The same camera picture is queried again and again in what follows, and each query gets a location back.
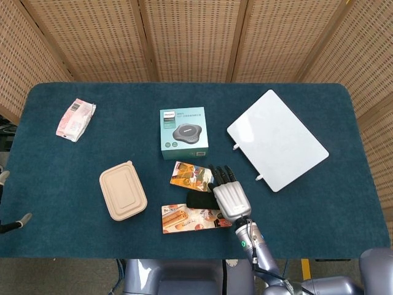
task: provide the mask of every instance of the woven screen panel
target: woven screen panel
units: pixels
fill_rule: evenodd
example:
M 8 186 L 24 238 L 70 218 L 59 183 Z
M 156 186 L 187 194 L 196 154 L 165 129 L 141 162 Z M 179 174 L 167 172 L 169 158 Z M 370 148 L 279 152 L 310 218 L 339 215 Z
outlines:
M 393 111 L 362 131 L 368 164 L 382 208 L 393 207 Z
M 159 80 L 225 82 L 240 2 L 144 0 Z
M 356 116 L 393 92 L 393 0 L 357 0 L 305 82 L 339 82 Z
M 291 82 L 340 0 L 255 0 L 236 82 Z
M 29 90 L 40 82 L 69 81 L 12 0 L 0 1 L 0 104 L 20 118 Z
M 130 1 L 28 0 L 83 81 L 149 81 Z

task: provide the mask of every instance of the food container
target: food container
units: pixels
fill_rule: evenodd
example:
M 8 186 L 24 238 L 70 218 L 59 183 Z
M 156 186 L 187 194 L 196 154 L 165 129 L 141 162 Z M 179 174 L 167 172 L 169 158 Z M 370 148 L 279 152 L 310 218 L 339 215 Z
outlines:
M 99 183 L 114 220 L 121 221 L 145 210 L 147 199 L 131 161 L 102 172 Z

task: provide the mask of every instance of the black pad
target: black pad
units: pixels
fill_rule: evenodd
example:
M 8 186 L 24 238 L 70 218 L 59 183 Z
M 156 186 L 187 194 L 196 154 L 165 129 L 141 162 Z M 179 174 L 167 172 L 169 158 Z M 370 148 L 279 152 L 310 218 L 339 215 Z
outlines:
M 187 193 L 187 207 L 194 209 L 220 209 L 212 192 L 197 191 L 190 191 Z

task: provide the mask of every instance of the packaged pastry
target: packaged pastry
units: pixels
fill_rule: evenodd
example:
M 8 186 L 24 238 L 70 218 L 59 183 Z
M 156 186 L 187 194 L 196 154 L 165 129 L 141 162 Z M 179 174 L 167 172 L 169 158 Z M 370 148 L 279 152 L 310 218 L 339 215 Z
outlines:
M 209 192 L 208 183 L 213 181 L 210 169 L 177 161 L 170 183 L 200 192 Z
M 96 111 L 96 105 L 76 99 L 67 109 L 56 130 L 56 135 L 77 142 Z
M 186 204 L 162 206 L 161 213 L 164 234 L 232 225 L 220 210 L 187 208 Z

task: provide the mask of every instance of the table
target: table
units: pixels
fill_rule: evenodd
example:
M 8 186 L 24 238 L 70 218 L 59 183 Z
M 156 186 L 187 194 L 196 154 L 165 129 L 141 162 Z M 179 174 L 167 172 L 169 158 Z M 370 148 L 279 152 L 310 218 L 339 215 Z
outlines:
M 273 89 L 329 151 L 328 159 L 278 193 L 226 128 Z M 55 136 L 76 99 L 97 109 L 77 143 Z M 389 246 L 351 100 L 339 84 L 110 84 L 35 86 L 15 136 L 2 220 L 31 211 L 22 230 L 0 239 L 0 256 L 78 258 L 244 258 L 234 228 L 163 235 L 161 206 L 185 203 L 187 189 L 169 185 L 174 160 L 160 152 L 159 110 L 204 106 L 209 155 L 185 160 L 232 167 L 276 258 L 356 258 Z M 122 222 L 110 218 L 99 186 L 102 171 L 132 160 L 148 204 Z

